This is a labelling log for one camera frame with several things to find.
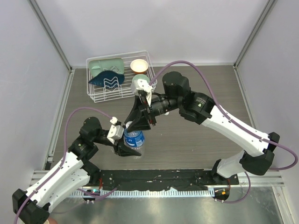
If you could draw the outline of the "blue label water bottle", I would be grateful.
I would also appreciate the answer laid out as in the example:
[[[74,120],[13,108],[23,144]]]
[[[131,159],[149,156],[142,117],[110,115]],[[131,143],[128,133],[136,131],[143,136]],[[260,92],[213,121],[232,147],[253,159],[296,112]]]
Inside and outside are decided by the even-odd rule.
[[[128,132],[128,129],[125,127],[124,142],[126,146],[140,152],[143,155],[145,151],[145,137],[142,131]]]

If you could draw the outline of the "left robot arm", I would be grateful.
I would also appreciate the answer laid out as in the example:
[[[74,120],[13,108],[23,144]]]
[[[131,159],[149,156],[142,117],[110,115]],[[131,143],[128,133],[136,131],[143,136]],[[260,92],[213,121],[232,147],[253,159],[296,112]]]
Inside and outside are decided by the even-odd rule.
[[[102,129],[96,117],[84,121],[79,136],[50,171],[26,190],[17,189],[12,195],[14,223],[43,224],[50,213],[72,192],[85,185],[95,186],[100,169],[90,162],[97,153],[97,144],[111,146],[118,156],[141,156],[124,143],[124,128],[120,122]]]

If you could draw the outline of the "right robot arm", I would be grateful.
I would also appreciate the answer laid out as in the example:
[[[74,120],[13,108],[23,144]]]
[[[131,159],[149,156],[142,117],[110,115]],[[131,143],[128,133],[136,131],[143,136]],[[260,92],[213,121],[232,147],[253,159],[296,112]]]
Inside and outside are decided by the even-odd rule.
[[[188,78],[179,72],[166,73],[162,82],[164,93],[152,98],[152,87],[145,75],[135,75],[131,83],[135,102],[125,121],[127,132],[150,130],[157,116],[178,110],[184,119],[211,128],[242,148],[240,153],[215,162],[211,172],[214,183],[222,184],[242,172],[262,176],[270,169],[276,147],[269,141],[277,143],[278,134],[262,133],[243,122],[237,127],[233,123],[235,117],[217,106],[208,95],[192,91]]]

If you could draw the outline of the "light green bowl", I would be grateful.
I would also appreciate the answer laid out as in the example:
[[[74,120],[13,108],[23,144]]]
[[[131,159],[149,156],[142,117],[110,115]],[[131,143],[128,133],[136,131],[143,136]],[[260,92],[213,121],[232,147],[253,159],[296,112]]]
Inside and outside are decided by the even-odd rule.
[[[145,74],[136,74],[133,79],[132,83],[137,83],[140,80],[141,83],[149,83],[150,79],[147,75]]]

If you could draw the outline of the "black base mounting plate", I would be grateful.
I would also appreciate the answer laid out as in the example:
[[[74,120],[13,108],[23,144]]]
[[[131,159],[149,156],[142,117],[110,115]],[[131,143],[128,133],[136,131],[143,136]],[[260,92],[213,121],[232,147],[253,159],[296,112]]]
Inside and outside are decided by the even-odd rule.
[[[204,169],[150,169],[101,170],[87,187],[102,187],[111,191],[178,191],[206,190],[208,186],[238,185],[237,175],[227,179],[214,179],[210,170]]]

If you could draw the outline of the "dark blue leaf plate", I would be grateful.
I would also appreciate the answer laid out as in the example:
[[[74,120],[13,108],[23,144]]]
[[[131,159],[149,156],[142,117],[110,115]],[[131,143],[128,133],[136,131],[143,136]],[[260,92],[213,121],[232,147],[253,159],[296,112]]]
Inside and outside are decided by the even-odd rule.
[[[111,70],[106,70],[93,77],[88,83],[94,86],[113,89],[123,84],[125,76]]]

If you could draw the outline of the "orange white bowl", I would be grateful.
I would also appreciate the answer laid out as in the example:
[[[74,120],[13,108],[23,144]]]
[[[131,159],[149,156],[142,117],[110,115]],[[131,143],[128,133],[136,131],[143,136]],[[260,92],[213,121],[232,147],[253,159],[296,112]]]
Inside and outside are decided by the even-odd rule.
[[[135,59],[130,63],[130,68],[135,74],[143,74],[148,70],[149,65],[143,59]]]

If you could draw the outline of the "light green divided plate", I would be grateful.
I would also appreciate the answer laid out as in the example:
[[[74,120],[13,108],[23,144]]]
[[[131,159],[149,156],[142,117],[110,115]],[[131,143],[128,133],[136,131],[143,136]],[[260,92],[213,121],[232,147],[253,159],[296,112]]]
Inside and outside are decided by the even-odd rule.
[[[101,72],[109,70],[118,74],[124,74],[124,62],[121,58],[107,58],[91,60],[87,67],[92,77],[98,76]]]

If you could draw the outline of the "pink cup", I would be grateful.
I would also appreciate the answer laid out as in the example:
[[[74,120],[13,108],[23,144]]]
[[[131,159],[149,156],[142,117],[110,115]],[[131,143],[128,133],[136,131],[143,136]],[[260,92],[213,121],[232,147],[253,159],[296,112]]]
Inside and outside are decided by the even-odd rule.
[[[53,218],[50,218],[50,217],[48,218],[47,221],[48,221],[49,224],[57,224],[57,221]]]

